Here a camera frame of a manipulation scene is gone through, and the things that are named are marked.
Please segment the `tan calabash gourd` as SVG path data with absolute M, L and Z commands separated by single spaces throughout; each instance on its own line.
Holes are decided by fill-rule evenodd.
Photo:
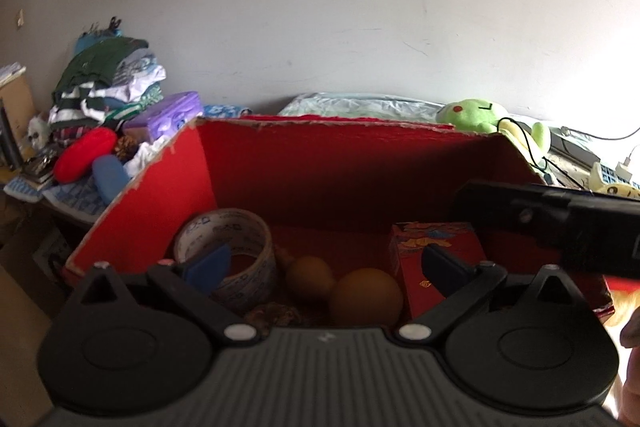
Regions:
M 392 327 L 404 313 L 404 293 L 381 248 L 303 256 L 279 248 L 276 259 L 285 301 L 309 324 Z

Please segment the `small pine cone on towel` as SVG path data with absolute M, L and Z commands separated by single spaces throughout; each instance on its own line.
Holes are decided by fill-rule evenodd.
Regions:
M 136 156 L 139 146 L 140 144 L 136 139 L 128 135 L 122 135 L 116 142 L 114 155 L 122 164 L 126 164 Z

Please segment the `brown pine cone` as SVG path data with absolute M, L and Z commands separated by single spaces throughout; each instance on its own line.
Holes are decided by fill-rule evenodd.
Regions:
M 244 315 L 244 320 L 263 336 L 268 336 L 275 327 L 298 327 L 304 325 L 298 310 L 285 303 L 263 303 Z

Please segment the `green bed sheet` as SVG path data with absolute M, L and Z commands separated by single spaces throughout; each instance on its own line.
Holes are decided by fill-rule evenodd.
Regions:
M 396 95 L 317 92 L 296 96 L 278 115 L 378 118 L 433 124 L 439 109 L 443 107 L 440 103 Z

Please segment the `pile of folded clothes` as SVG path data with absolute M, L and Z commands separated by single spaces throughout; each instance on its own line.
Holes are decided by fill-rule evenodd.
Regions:
M 119 129 L 163 100 L 160 84 L 166 77 L 149 43 L 125 36 L 119 17 L 105 27 L 91 26 L 76 40 L 74 55 L 52 91 L 52 141 L 66 147 L 93 129 Z

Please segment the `large red cardboard box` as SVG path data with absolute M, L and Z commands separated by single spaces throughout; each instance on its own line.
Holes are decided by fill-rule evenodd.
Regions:
M 193 218 L 218 208 L 261 217 L 278 246 L 336 272 L 384 268 L 398 222 L 460 222 L 471 182 L 529 185 L 498 134 L 338 118 L 199 119 L 181 129 L 107 207 L 65 263 L 76 284 L 98 261 L 142 273 Z

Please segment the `green frog plush toy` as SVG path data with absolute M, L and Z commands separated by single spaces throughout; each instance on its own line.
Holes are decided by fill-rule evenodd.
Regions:
M 466 98 L 442 106 L 436 114 L 439 124 L 451 124 L 458 131 L 501 133 L 525 157 L 529 165 L 544 171 L 551 146 L 551 132 L 541 121 L 527 128 L 500 104 L 480 98 Z

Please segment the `brown cardboard box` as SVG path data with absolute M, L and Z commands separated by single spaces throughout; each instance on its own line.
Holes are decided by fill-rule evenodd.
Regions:
M 10 170 L 23 165 L 28 124 L 37 114 L 26 67 L 13 63 L 1 67 L 1 156 Z

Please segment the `clear packing tape roll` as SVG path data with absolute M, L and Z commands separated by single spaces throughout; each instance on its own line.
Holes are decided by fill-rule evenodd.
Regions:
M 192 219 L 175 238 L 174 259 L 187 284 L 236 311 L 266 300 L 277 278 L 269 228 L 241 209 Z

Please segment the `white skull figurine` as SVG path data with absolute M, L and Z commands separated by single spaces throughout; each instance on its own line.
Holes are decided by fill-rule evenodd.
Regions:
M 41 116 L 34 116 L 28 123 L 27 138 L 33 150 L 43 150 L 49 143 L 51 130 Z

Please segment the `blue oval case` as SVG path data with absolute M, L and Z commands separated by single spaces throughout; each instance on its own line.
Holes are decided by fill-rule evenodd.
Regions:
M 92 175 L 96 191 L 105 205 L 110 205 L 130 180 L 124 165 L 115 155 L 96 158 L 92 163 Z

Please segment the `red patterned gift box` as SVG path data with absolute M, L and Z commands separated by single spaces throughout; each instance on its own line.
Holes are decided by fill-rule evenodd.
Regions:
M 475 265 L 486 259 L 473 229 L 461 222 L 397 223 L 390 257 L 412 319 L 468 283 Z

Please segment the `blue checkered towel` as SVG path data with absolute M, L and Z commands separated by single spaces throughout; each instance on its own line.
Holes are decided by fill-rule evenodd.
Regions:
M 239 105 L 209 104 L 204 106 L 204 116 L 208 118 L 240 118 L 251 113 L 252 111 L 248 107 Z M 134 158 L 140 156 L 140 160 L 128 161 L 128 164 L 133 161 L 134 167 L 129 168 L 128 164 L 125 164 L 125 170 L 131 174 L 130 178 L 139 173 L 143 166 L 149 164 L 165 142 L 161 139 L 160 142 L 156 141 L 153 145 L 145 145 L 142 147 L 143 153 L 137 153 L 134 156 Z M 56 210 L 81 222 L 90 223 L 90 225 L 96 222 L 96 219 L 100 217 L 110 202 L 109 200 L 104 202 L 92 176 L 78 182 L 54 184 L 42 190 L 36 190 L 28 185 L 26 178 L 21 175 L 6 184 L 3 190 L 6 195 L 21 202 L 29 202 L 29 204 L 48 202 Z

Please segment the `purple tissue pack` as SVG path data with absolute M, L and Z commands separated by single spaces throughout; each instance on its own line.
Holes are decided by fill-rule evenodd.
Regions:
M 181 127 L 202 114 L 203 104 L 198 92 L 180 92 L 166 96 L 127 120 L 122 132 L 137 142 L 154 143 L 160 138 L 172 138 Z

